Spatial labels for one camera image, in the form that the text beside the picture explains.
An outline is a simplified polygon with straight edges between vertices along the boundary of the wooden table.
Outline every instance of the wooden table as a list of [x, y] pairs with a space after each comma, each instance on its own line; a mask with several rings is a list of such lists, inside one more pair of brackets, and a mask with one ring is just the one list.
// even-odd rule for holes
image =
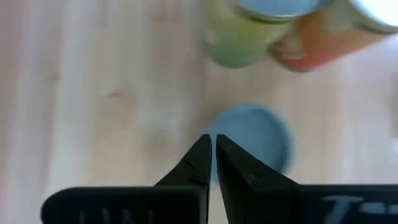
[[[200, 3], [0, 2], [0, 223], [50, 194], [152, 185], [220, 111], [260, 103], [292, 129], [299, 183], [398, 182], [398, 38], [310, 73], [264, 54], [240, 70], [200, 48]], [[217, 188], [210, 223], [226, 223]]]

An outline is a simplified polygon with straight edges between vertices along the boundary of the can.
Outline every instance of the can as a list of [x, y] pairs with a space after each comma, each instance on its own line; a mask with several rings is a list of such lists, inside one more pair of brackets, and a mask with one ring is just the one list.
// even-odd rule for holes
[[206, 52], [221, 66], [246, 67], [320, 2], [324, 0], [207, 0]]
[[300, 18], [271, 47], [287, 68], [307, 72], [398, 32], [396, 0], [333, 0]]

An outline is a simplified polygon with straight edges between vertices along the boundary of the green can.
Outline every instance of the green can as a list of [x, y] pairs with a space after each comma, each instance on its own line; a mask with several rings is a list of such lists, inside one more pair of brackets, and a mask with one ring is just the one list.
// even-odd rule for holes
[[207, 54], [219, 65], [243, 68], [324, 0], [206, 0]]

